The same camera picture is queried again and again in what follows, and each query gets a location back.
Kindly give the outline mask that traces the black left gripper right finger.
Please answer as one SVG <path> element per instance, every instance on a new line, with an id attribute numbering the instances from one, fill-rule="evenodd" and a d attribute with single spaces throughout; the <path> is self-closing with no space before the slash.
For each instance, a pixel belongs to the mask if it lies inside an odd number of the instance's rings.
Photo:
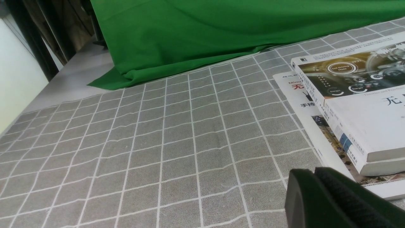
<path id="1" fill-rule="evenodd" d="M 343 213 L 357 228 L 404 228 L 404 210 L 379 197 L 332 168 L 316 168 L 315 176 L 326 187 Z"/>

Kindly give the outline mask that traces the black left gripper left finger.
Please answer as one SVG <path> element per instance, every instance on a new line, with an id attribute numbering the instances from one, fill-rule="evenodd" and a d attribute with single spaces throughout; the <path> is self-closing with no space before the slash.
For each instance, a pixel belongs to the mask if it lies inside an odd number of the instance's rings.
<path id="1" fill-rule="evenodd" d="M 289 228 L 356 227 L 310 170 L 290 170 L 284 208 Z"/>

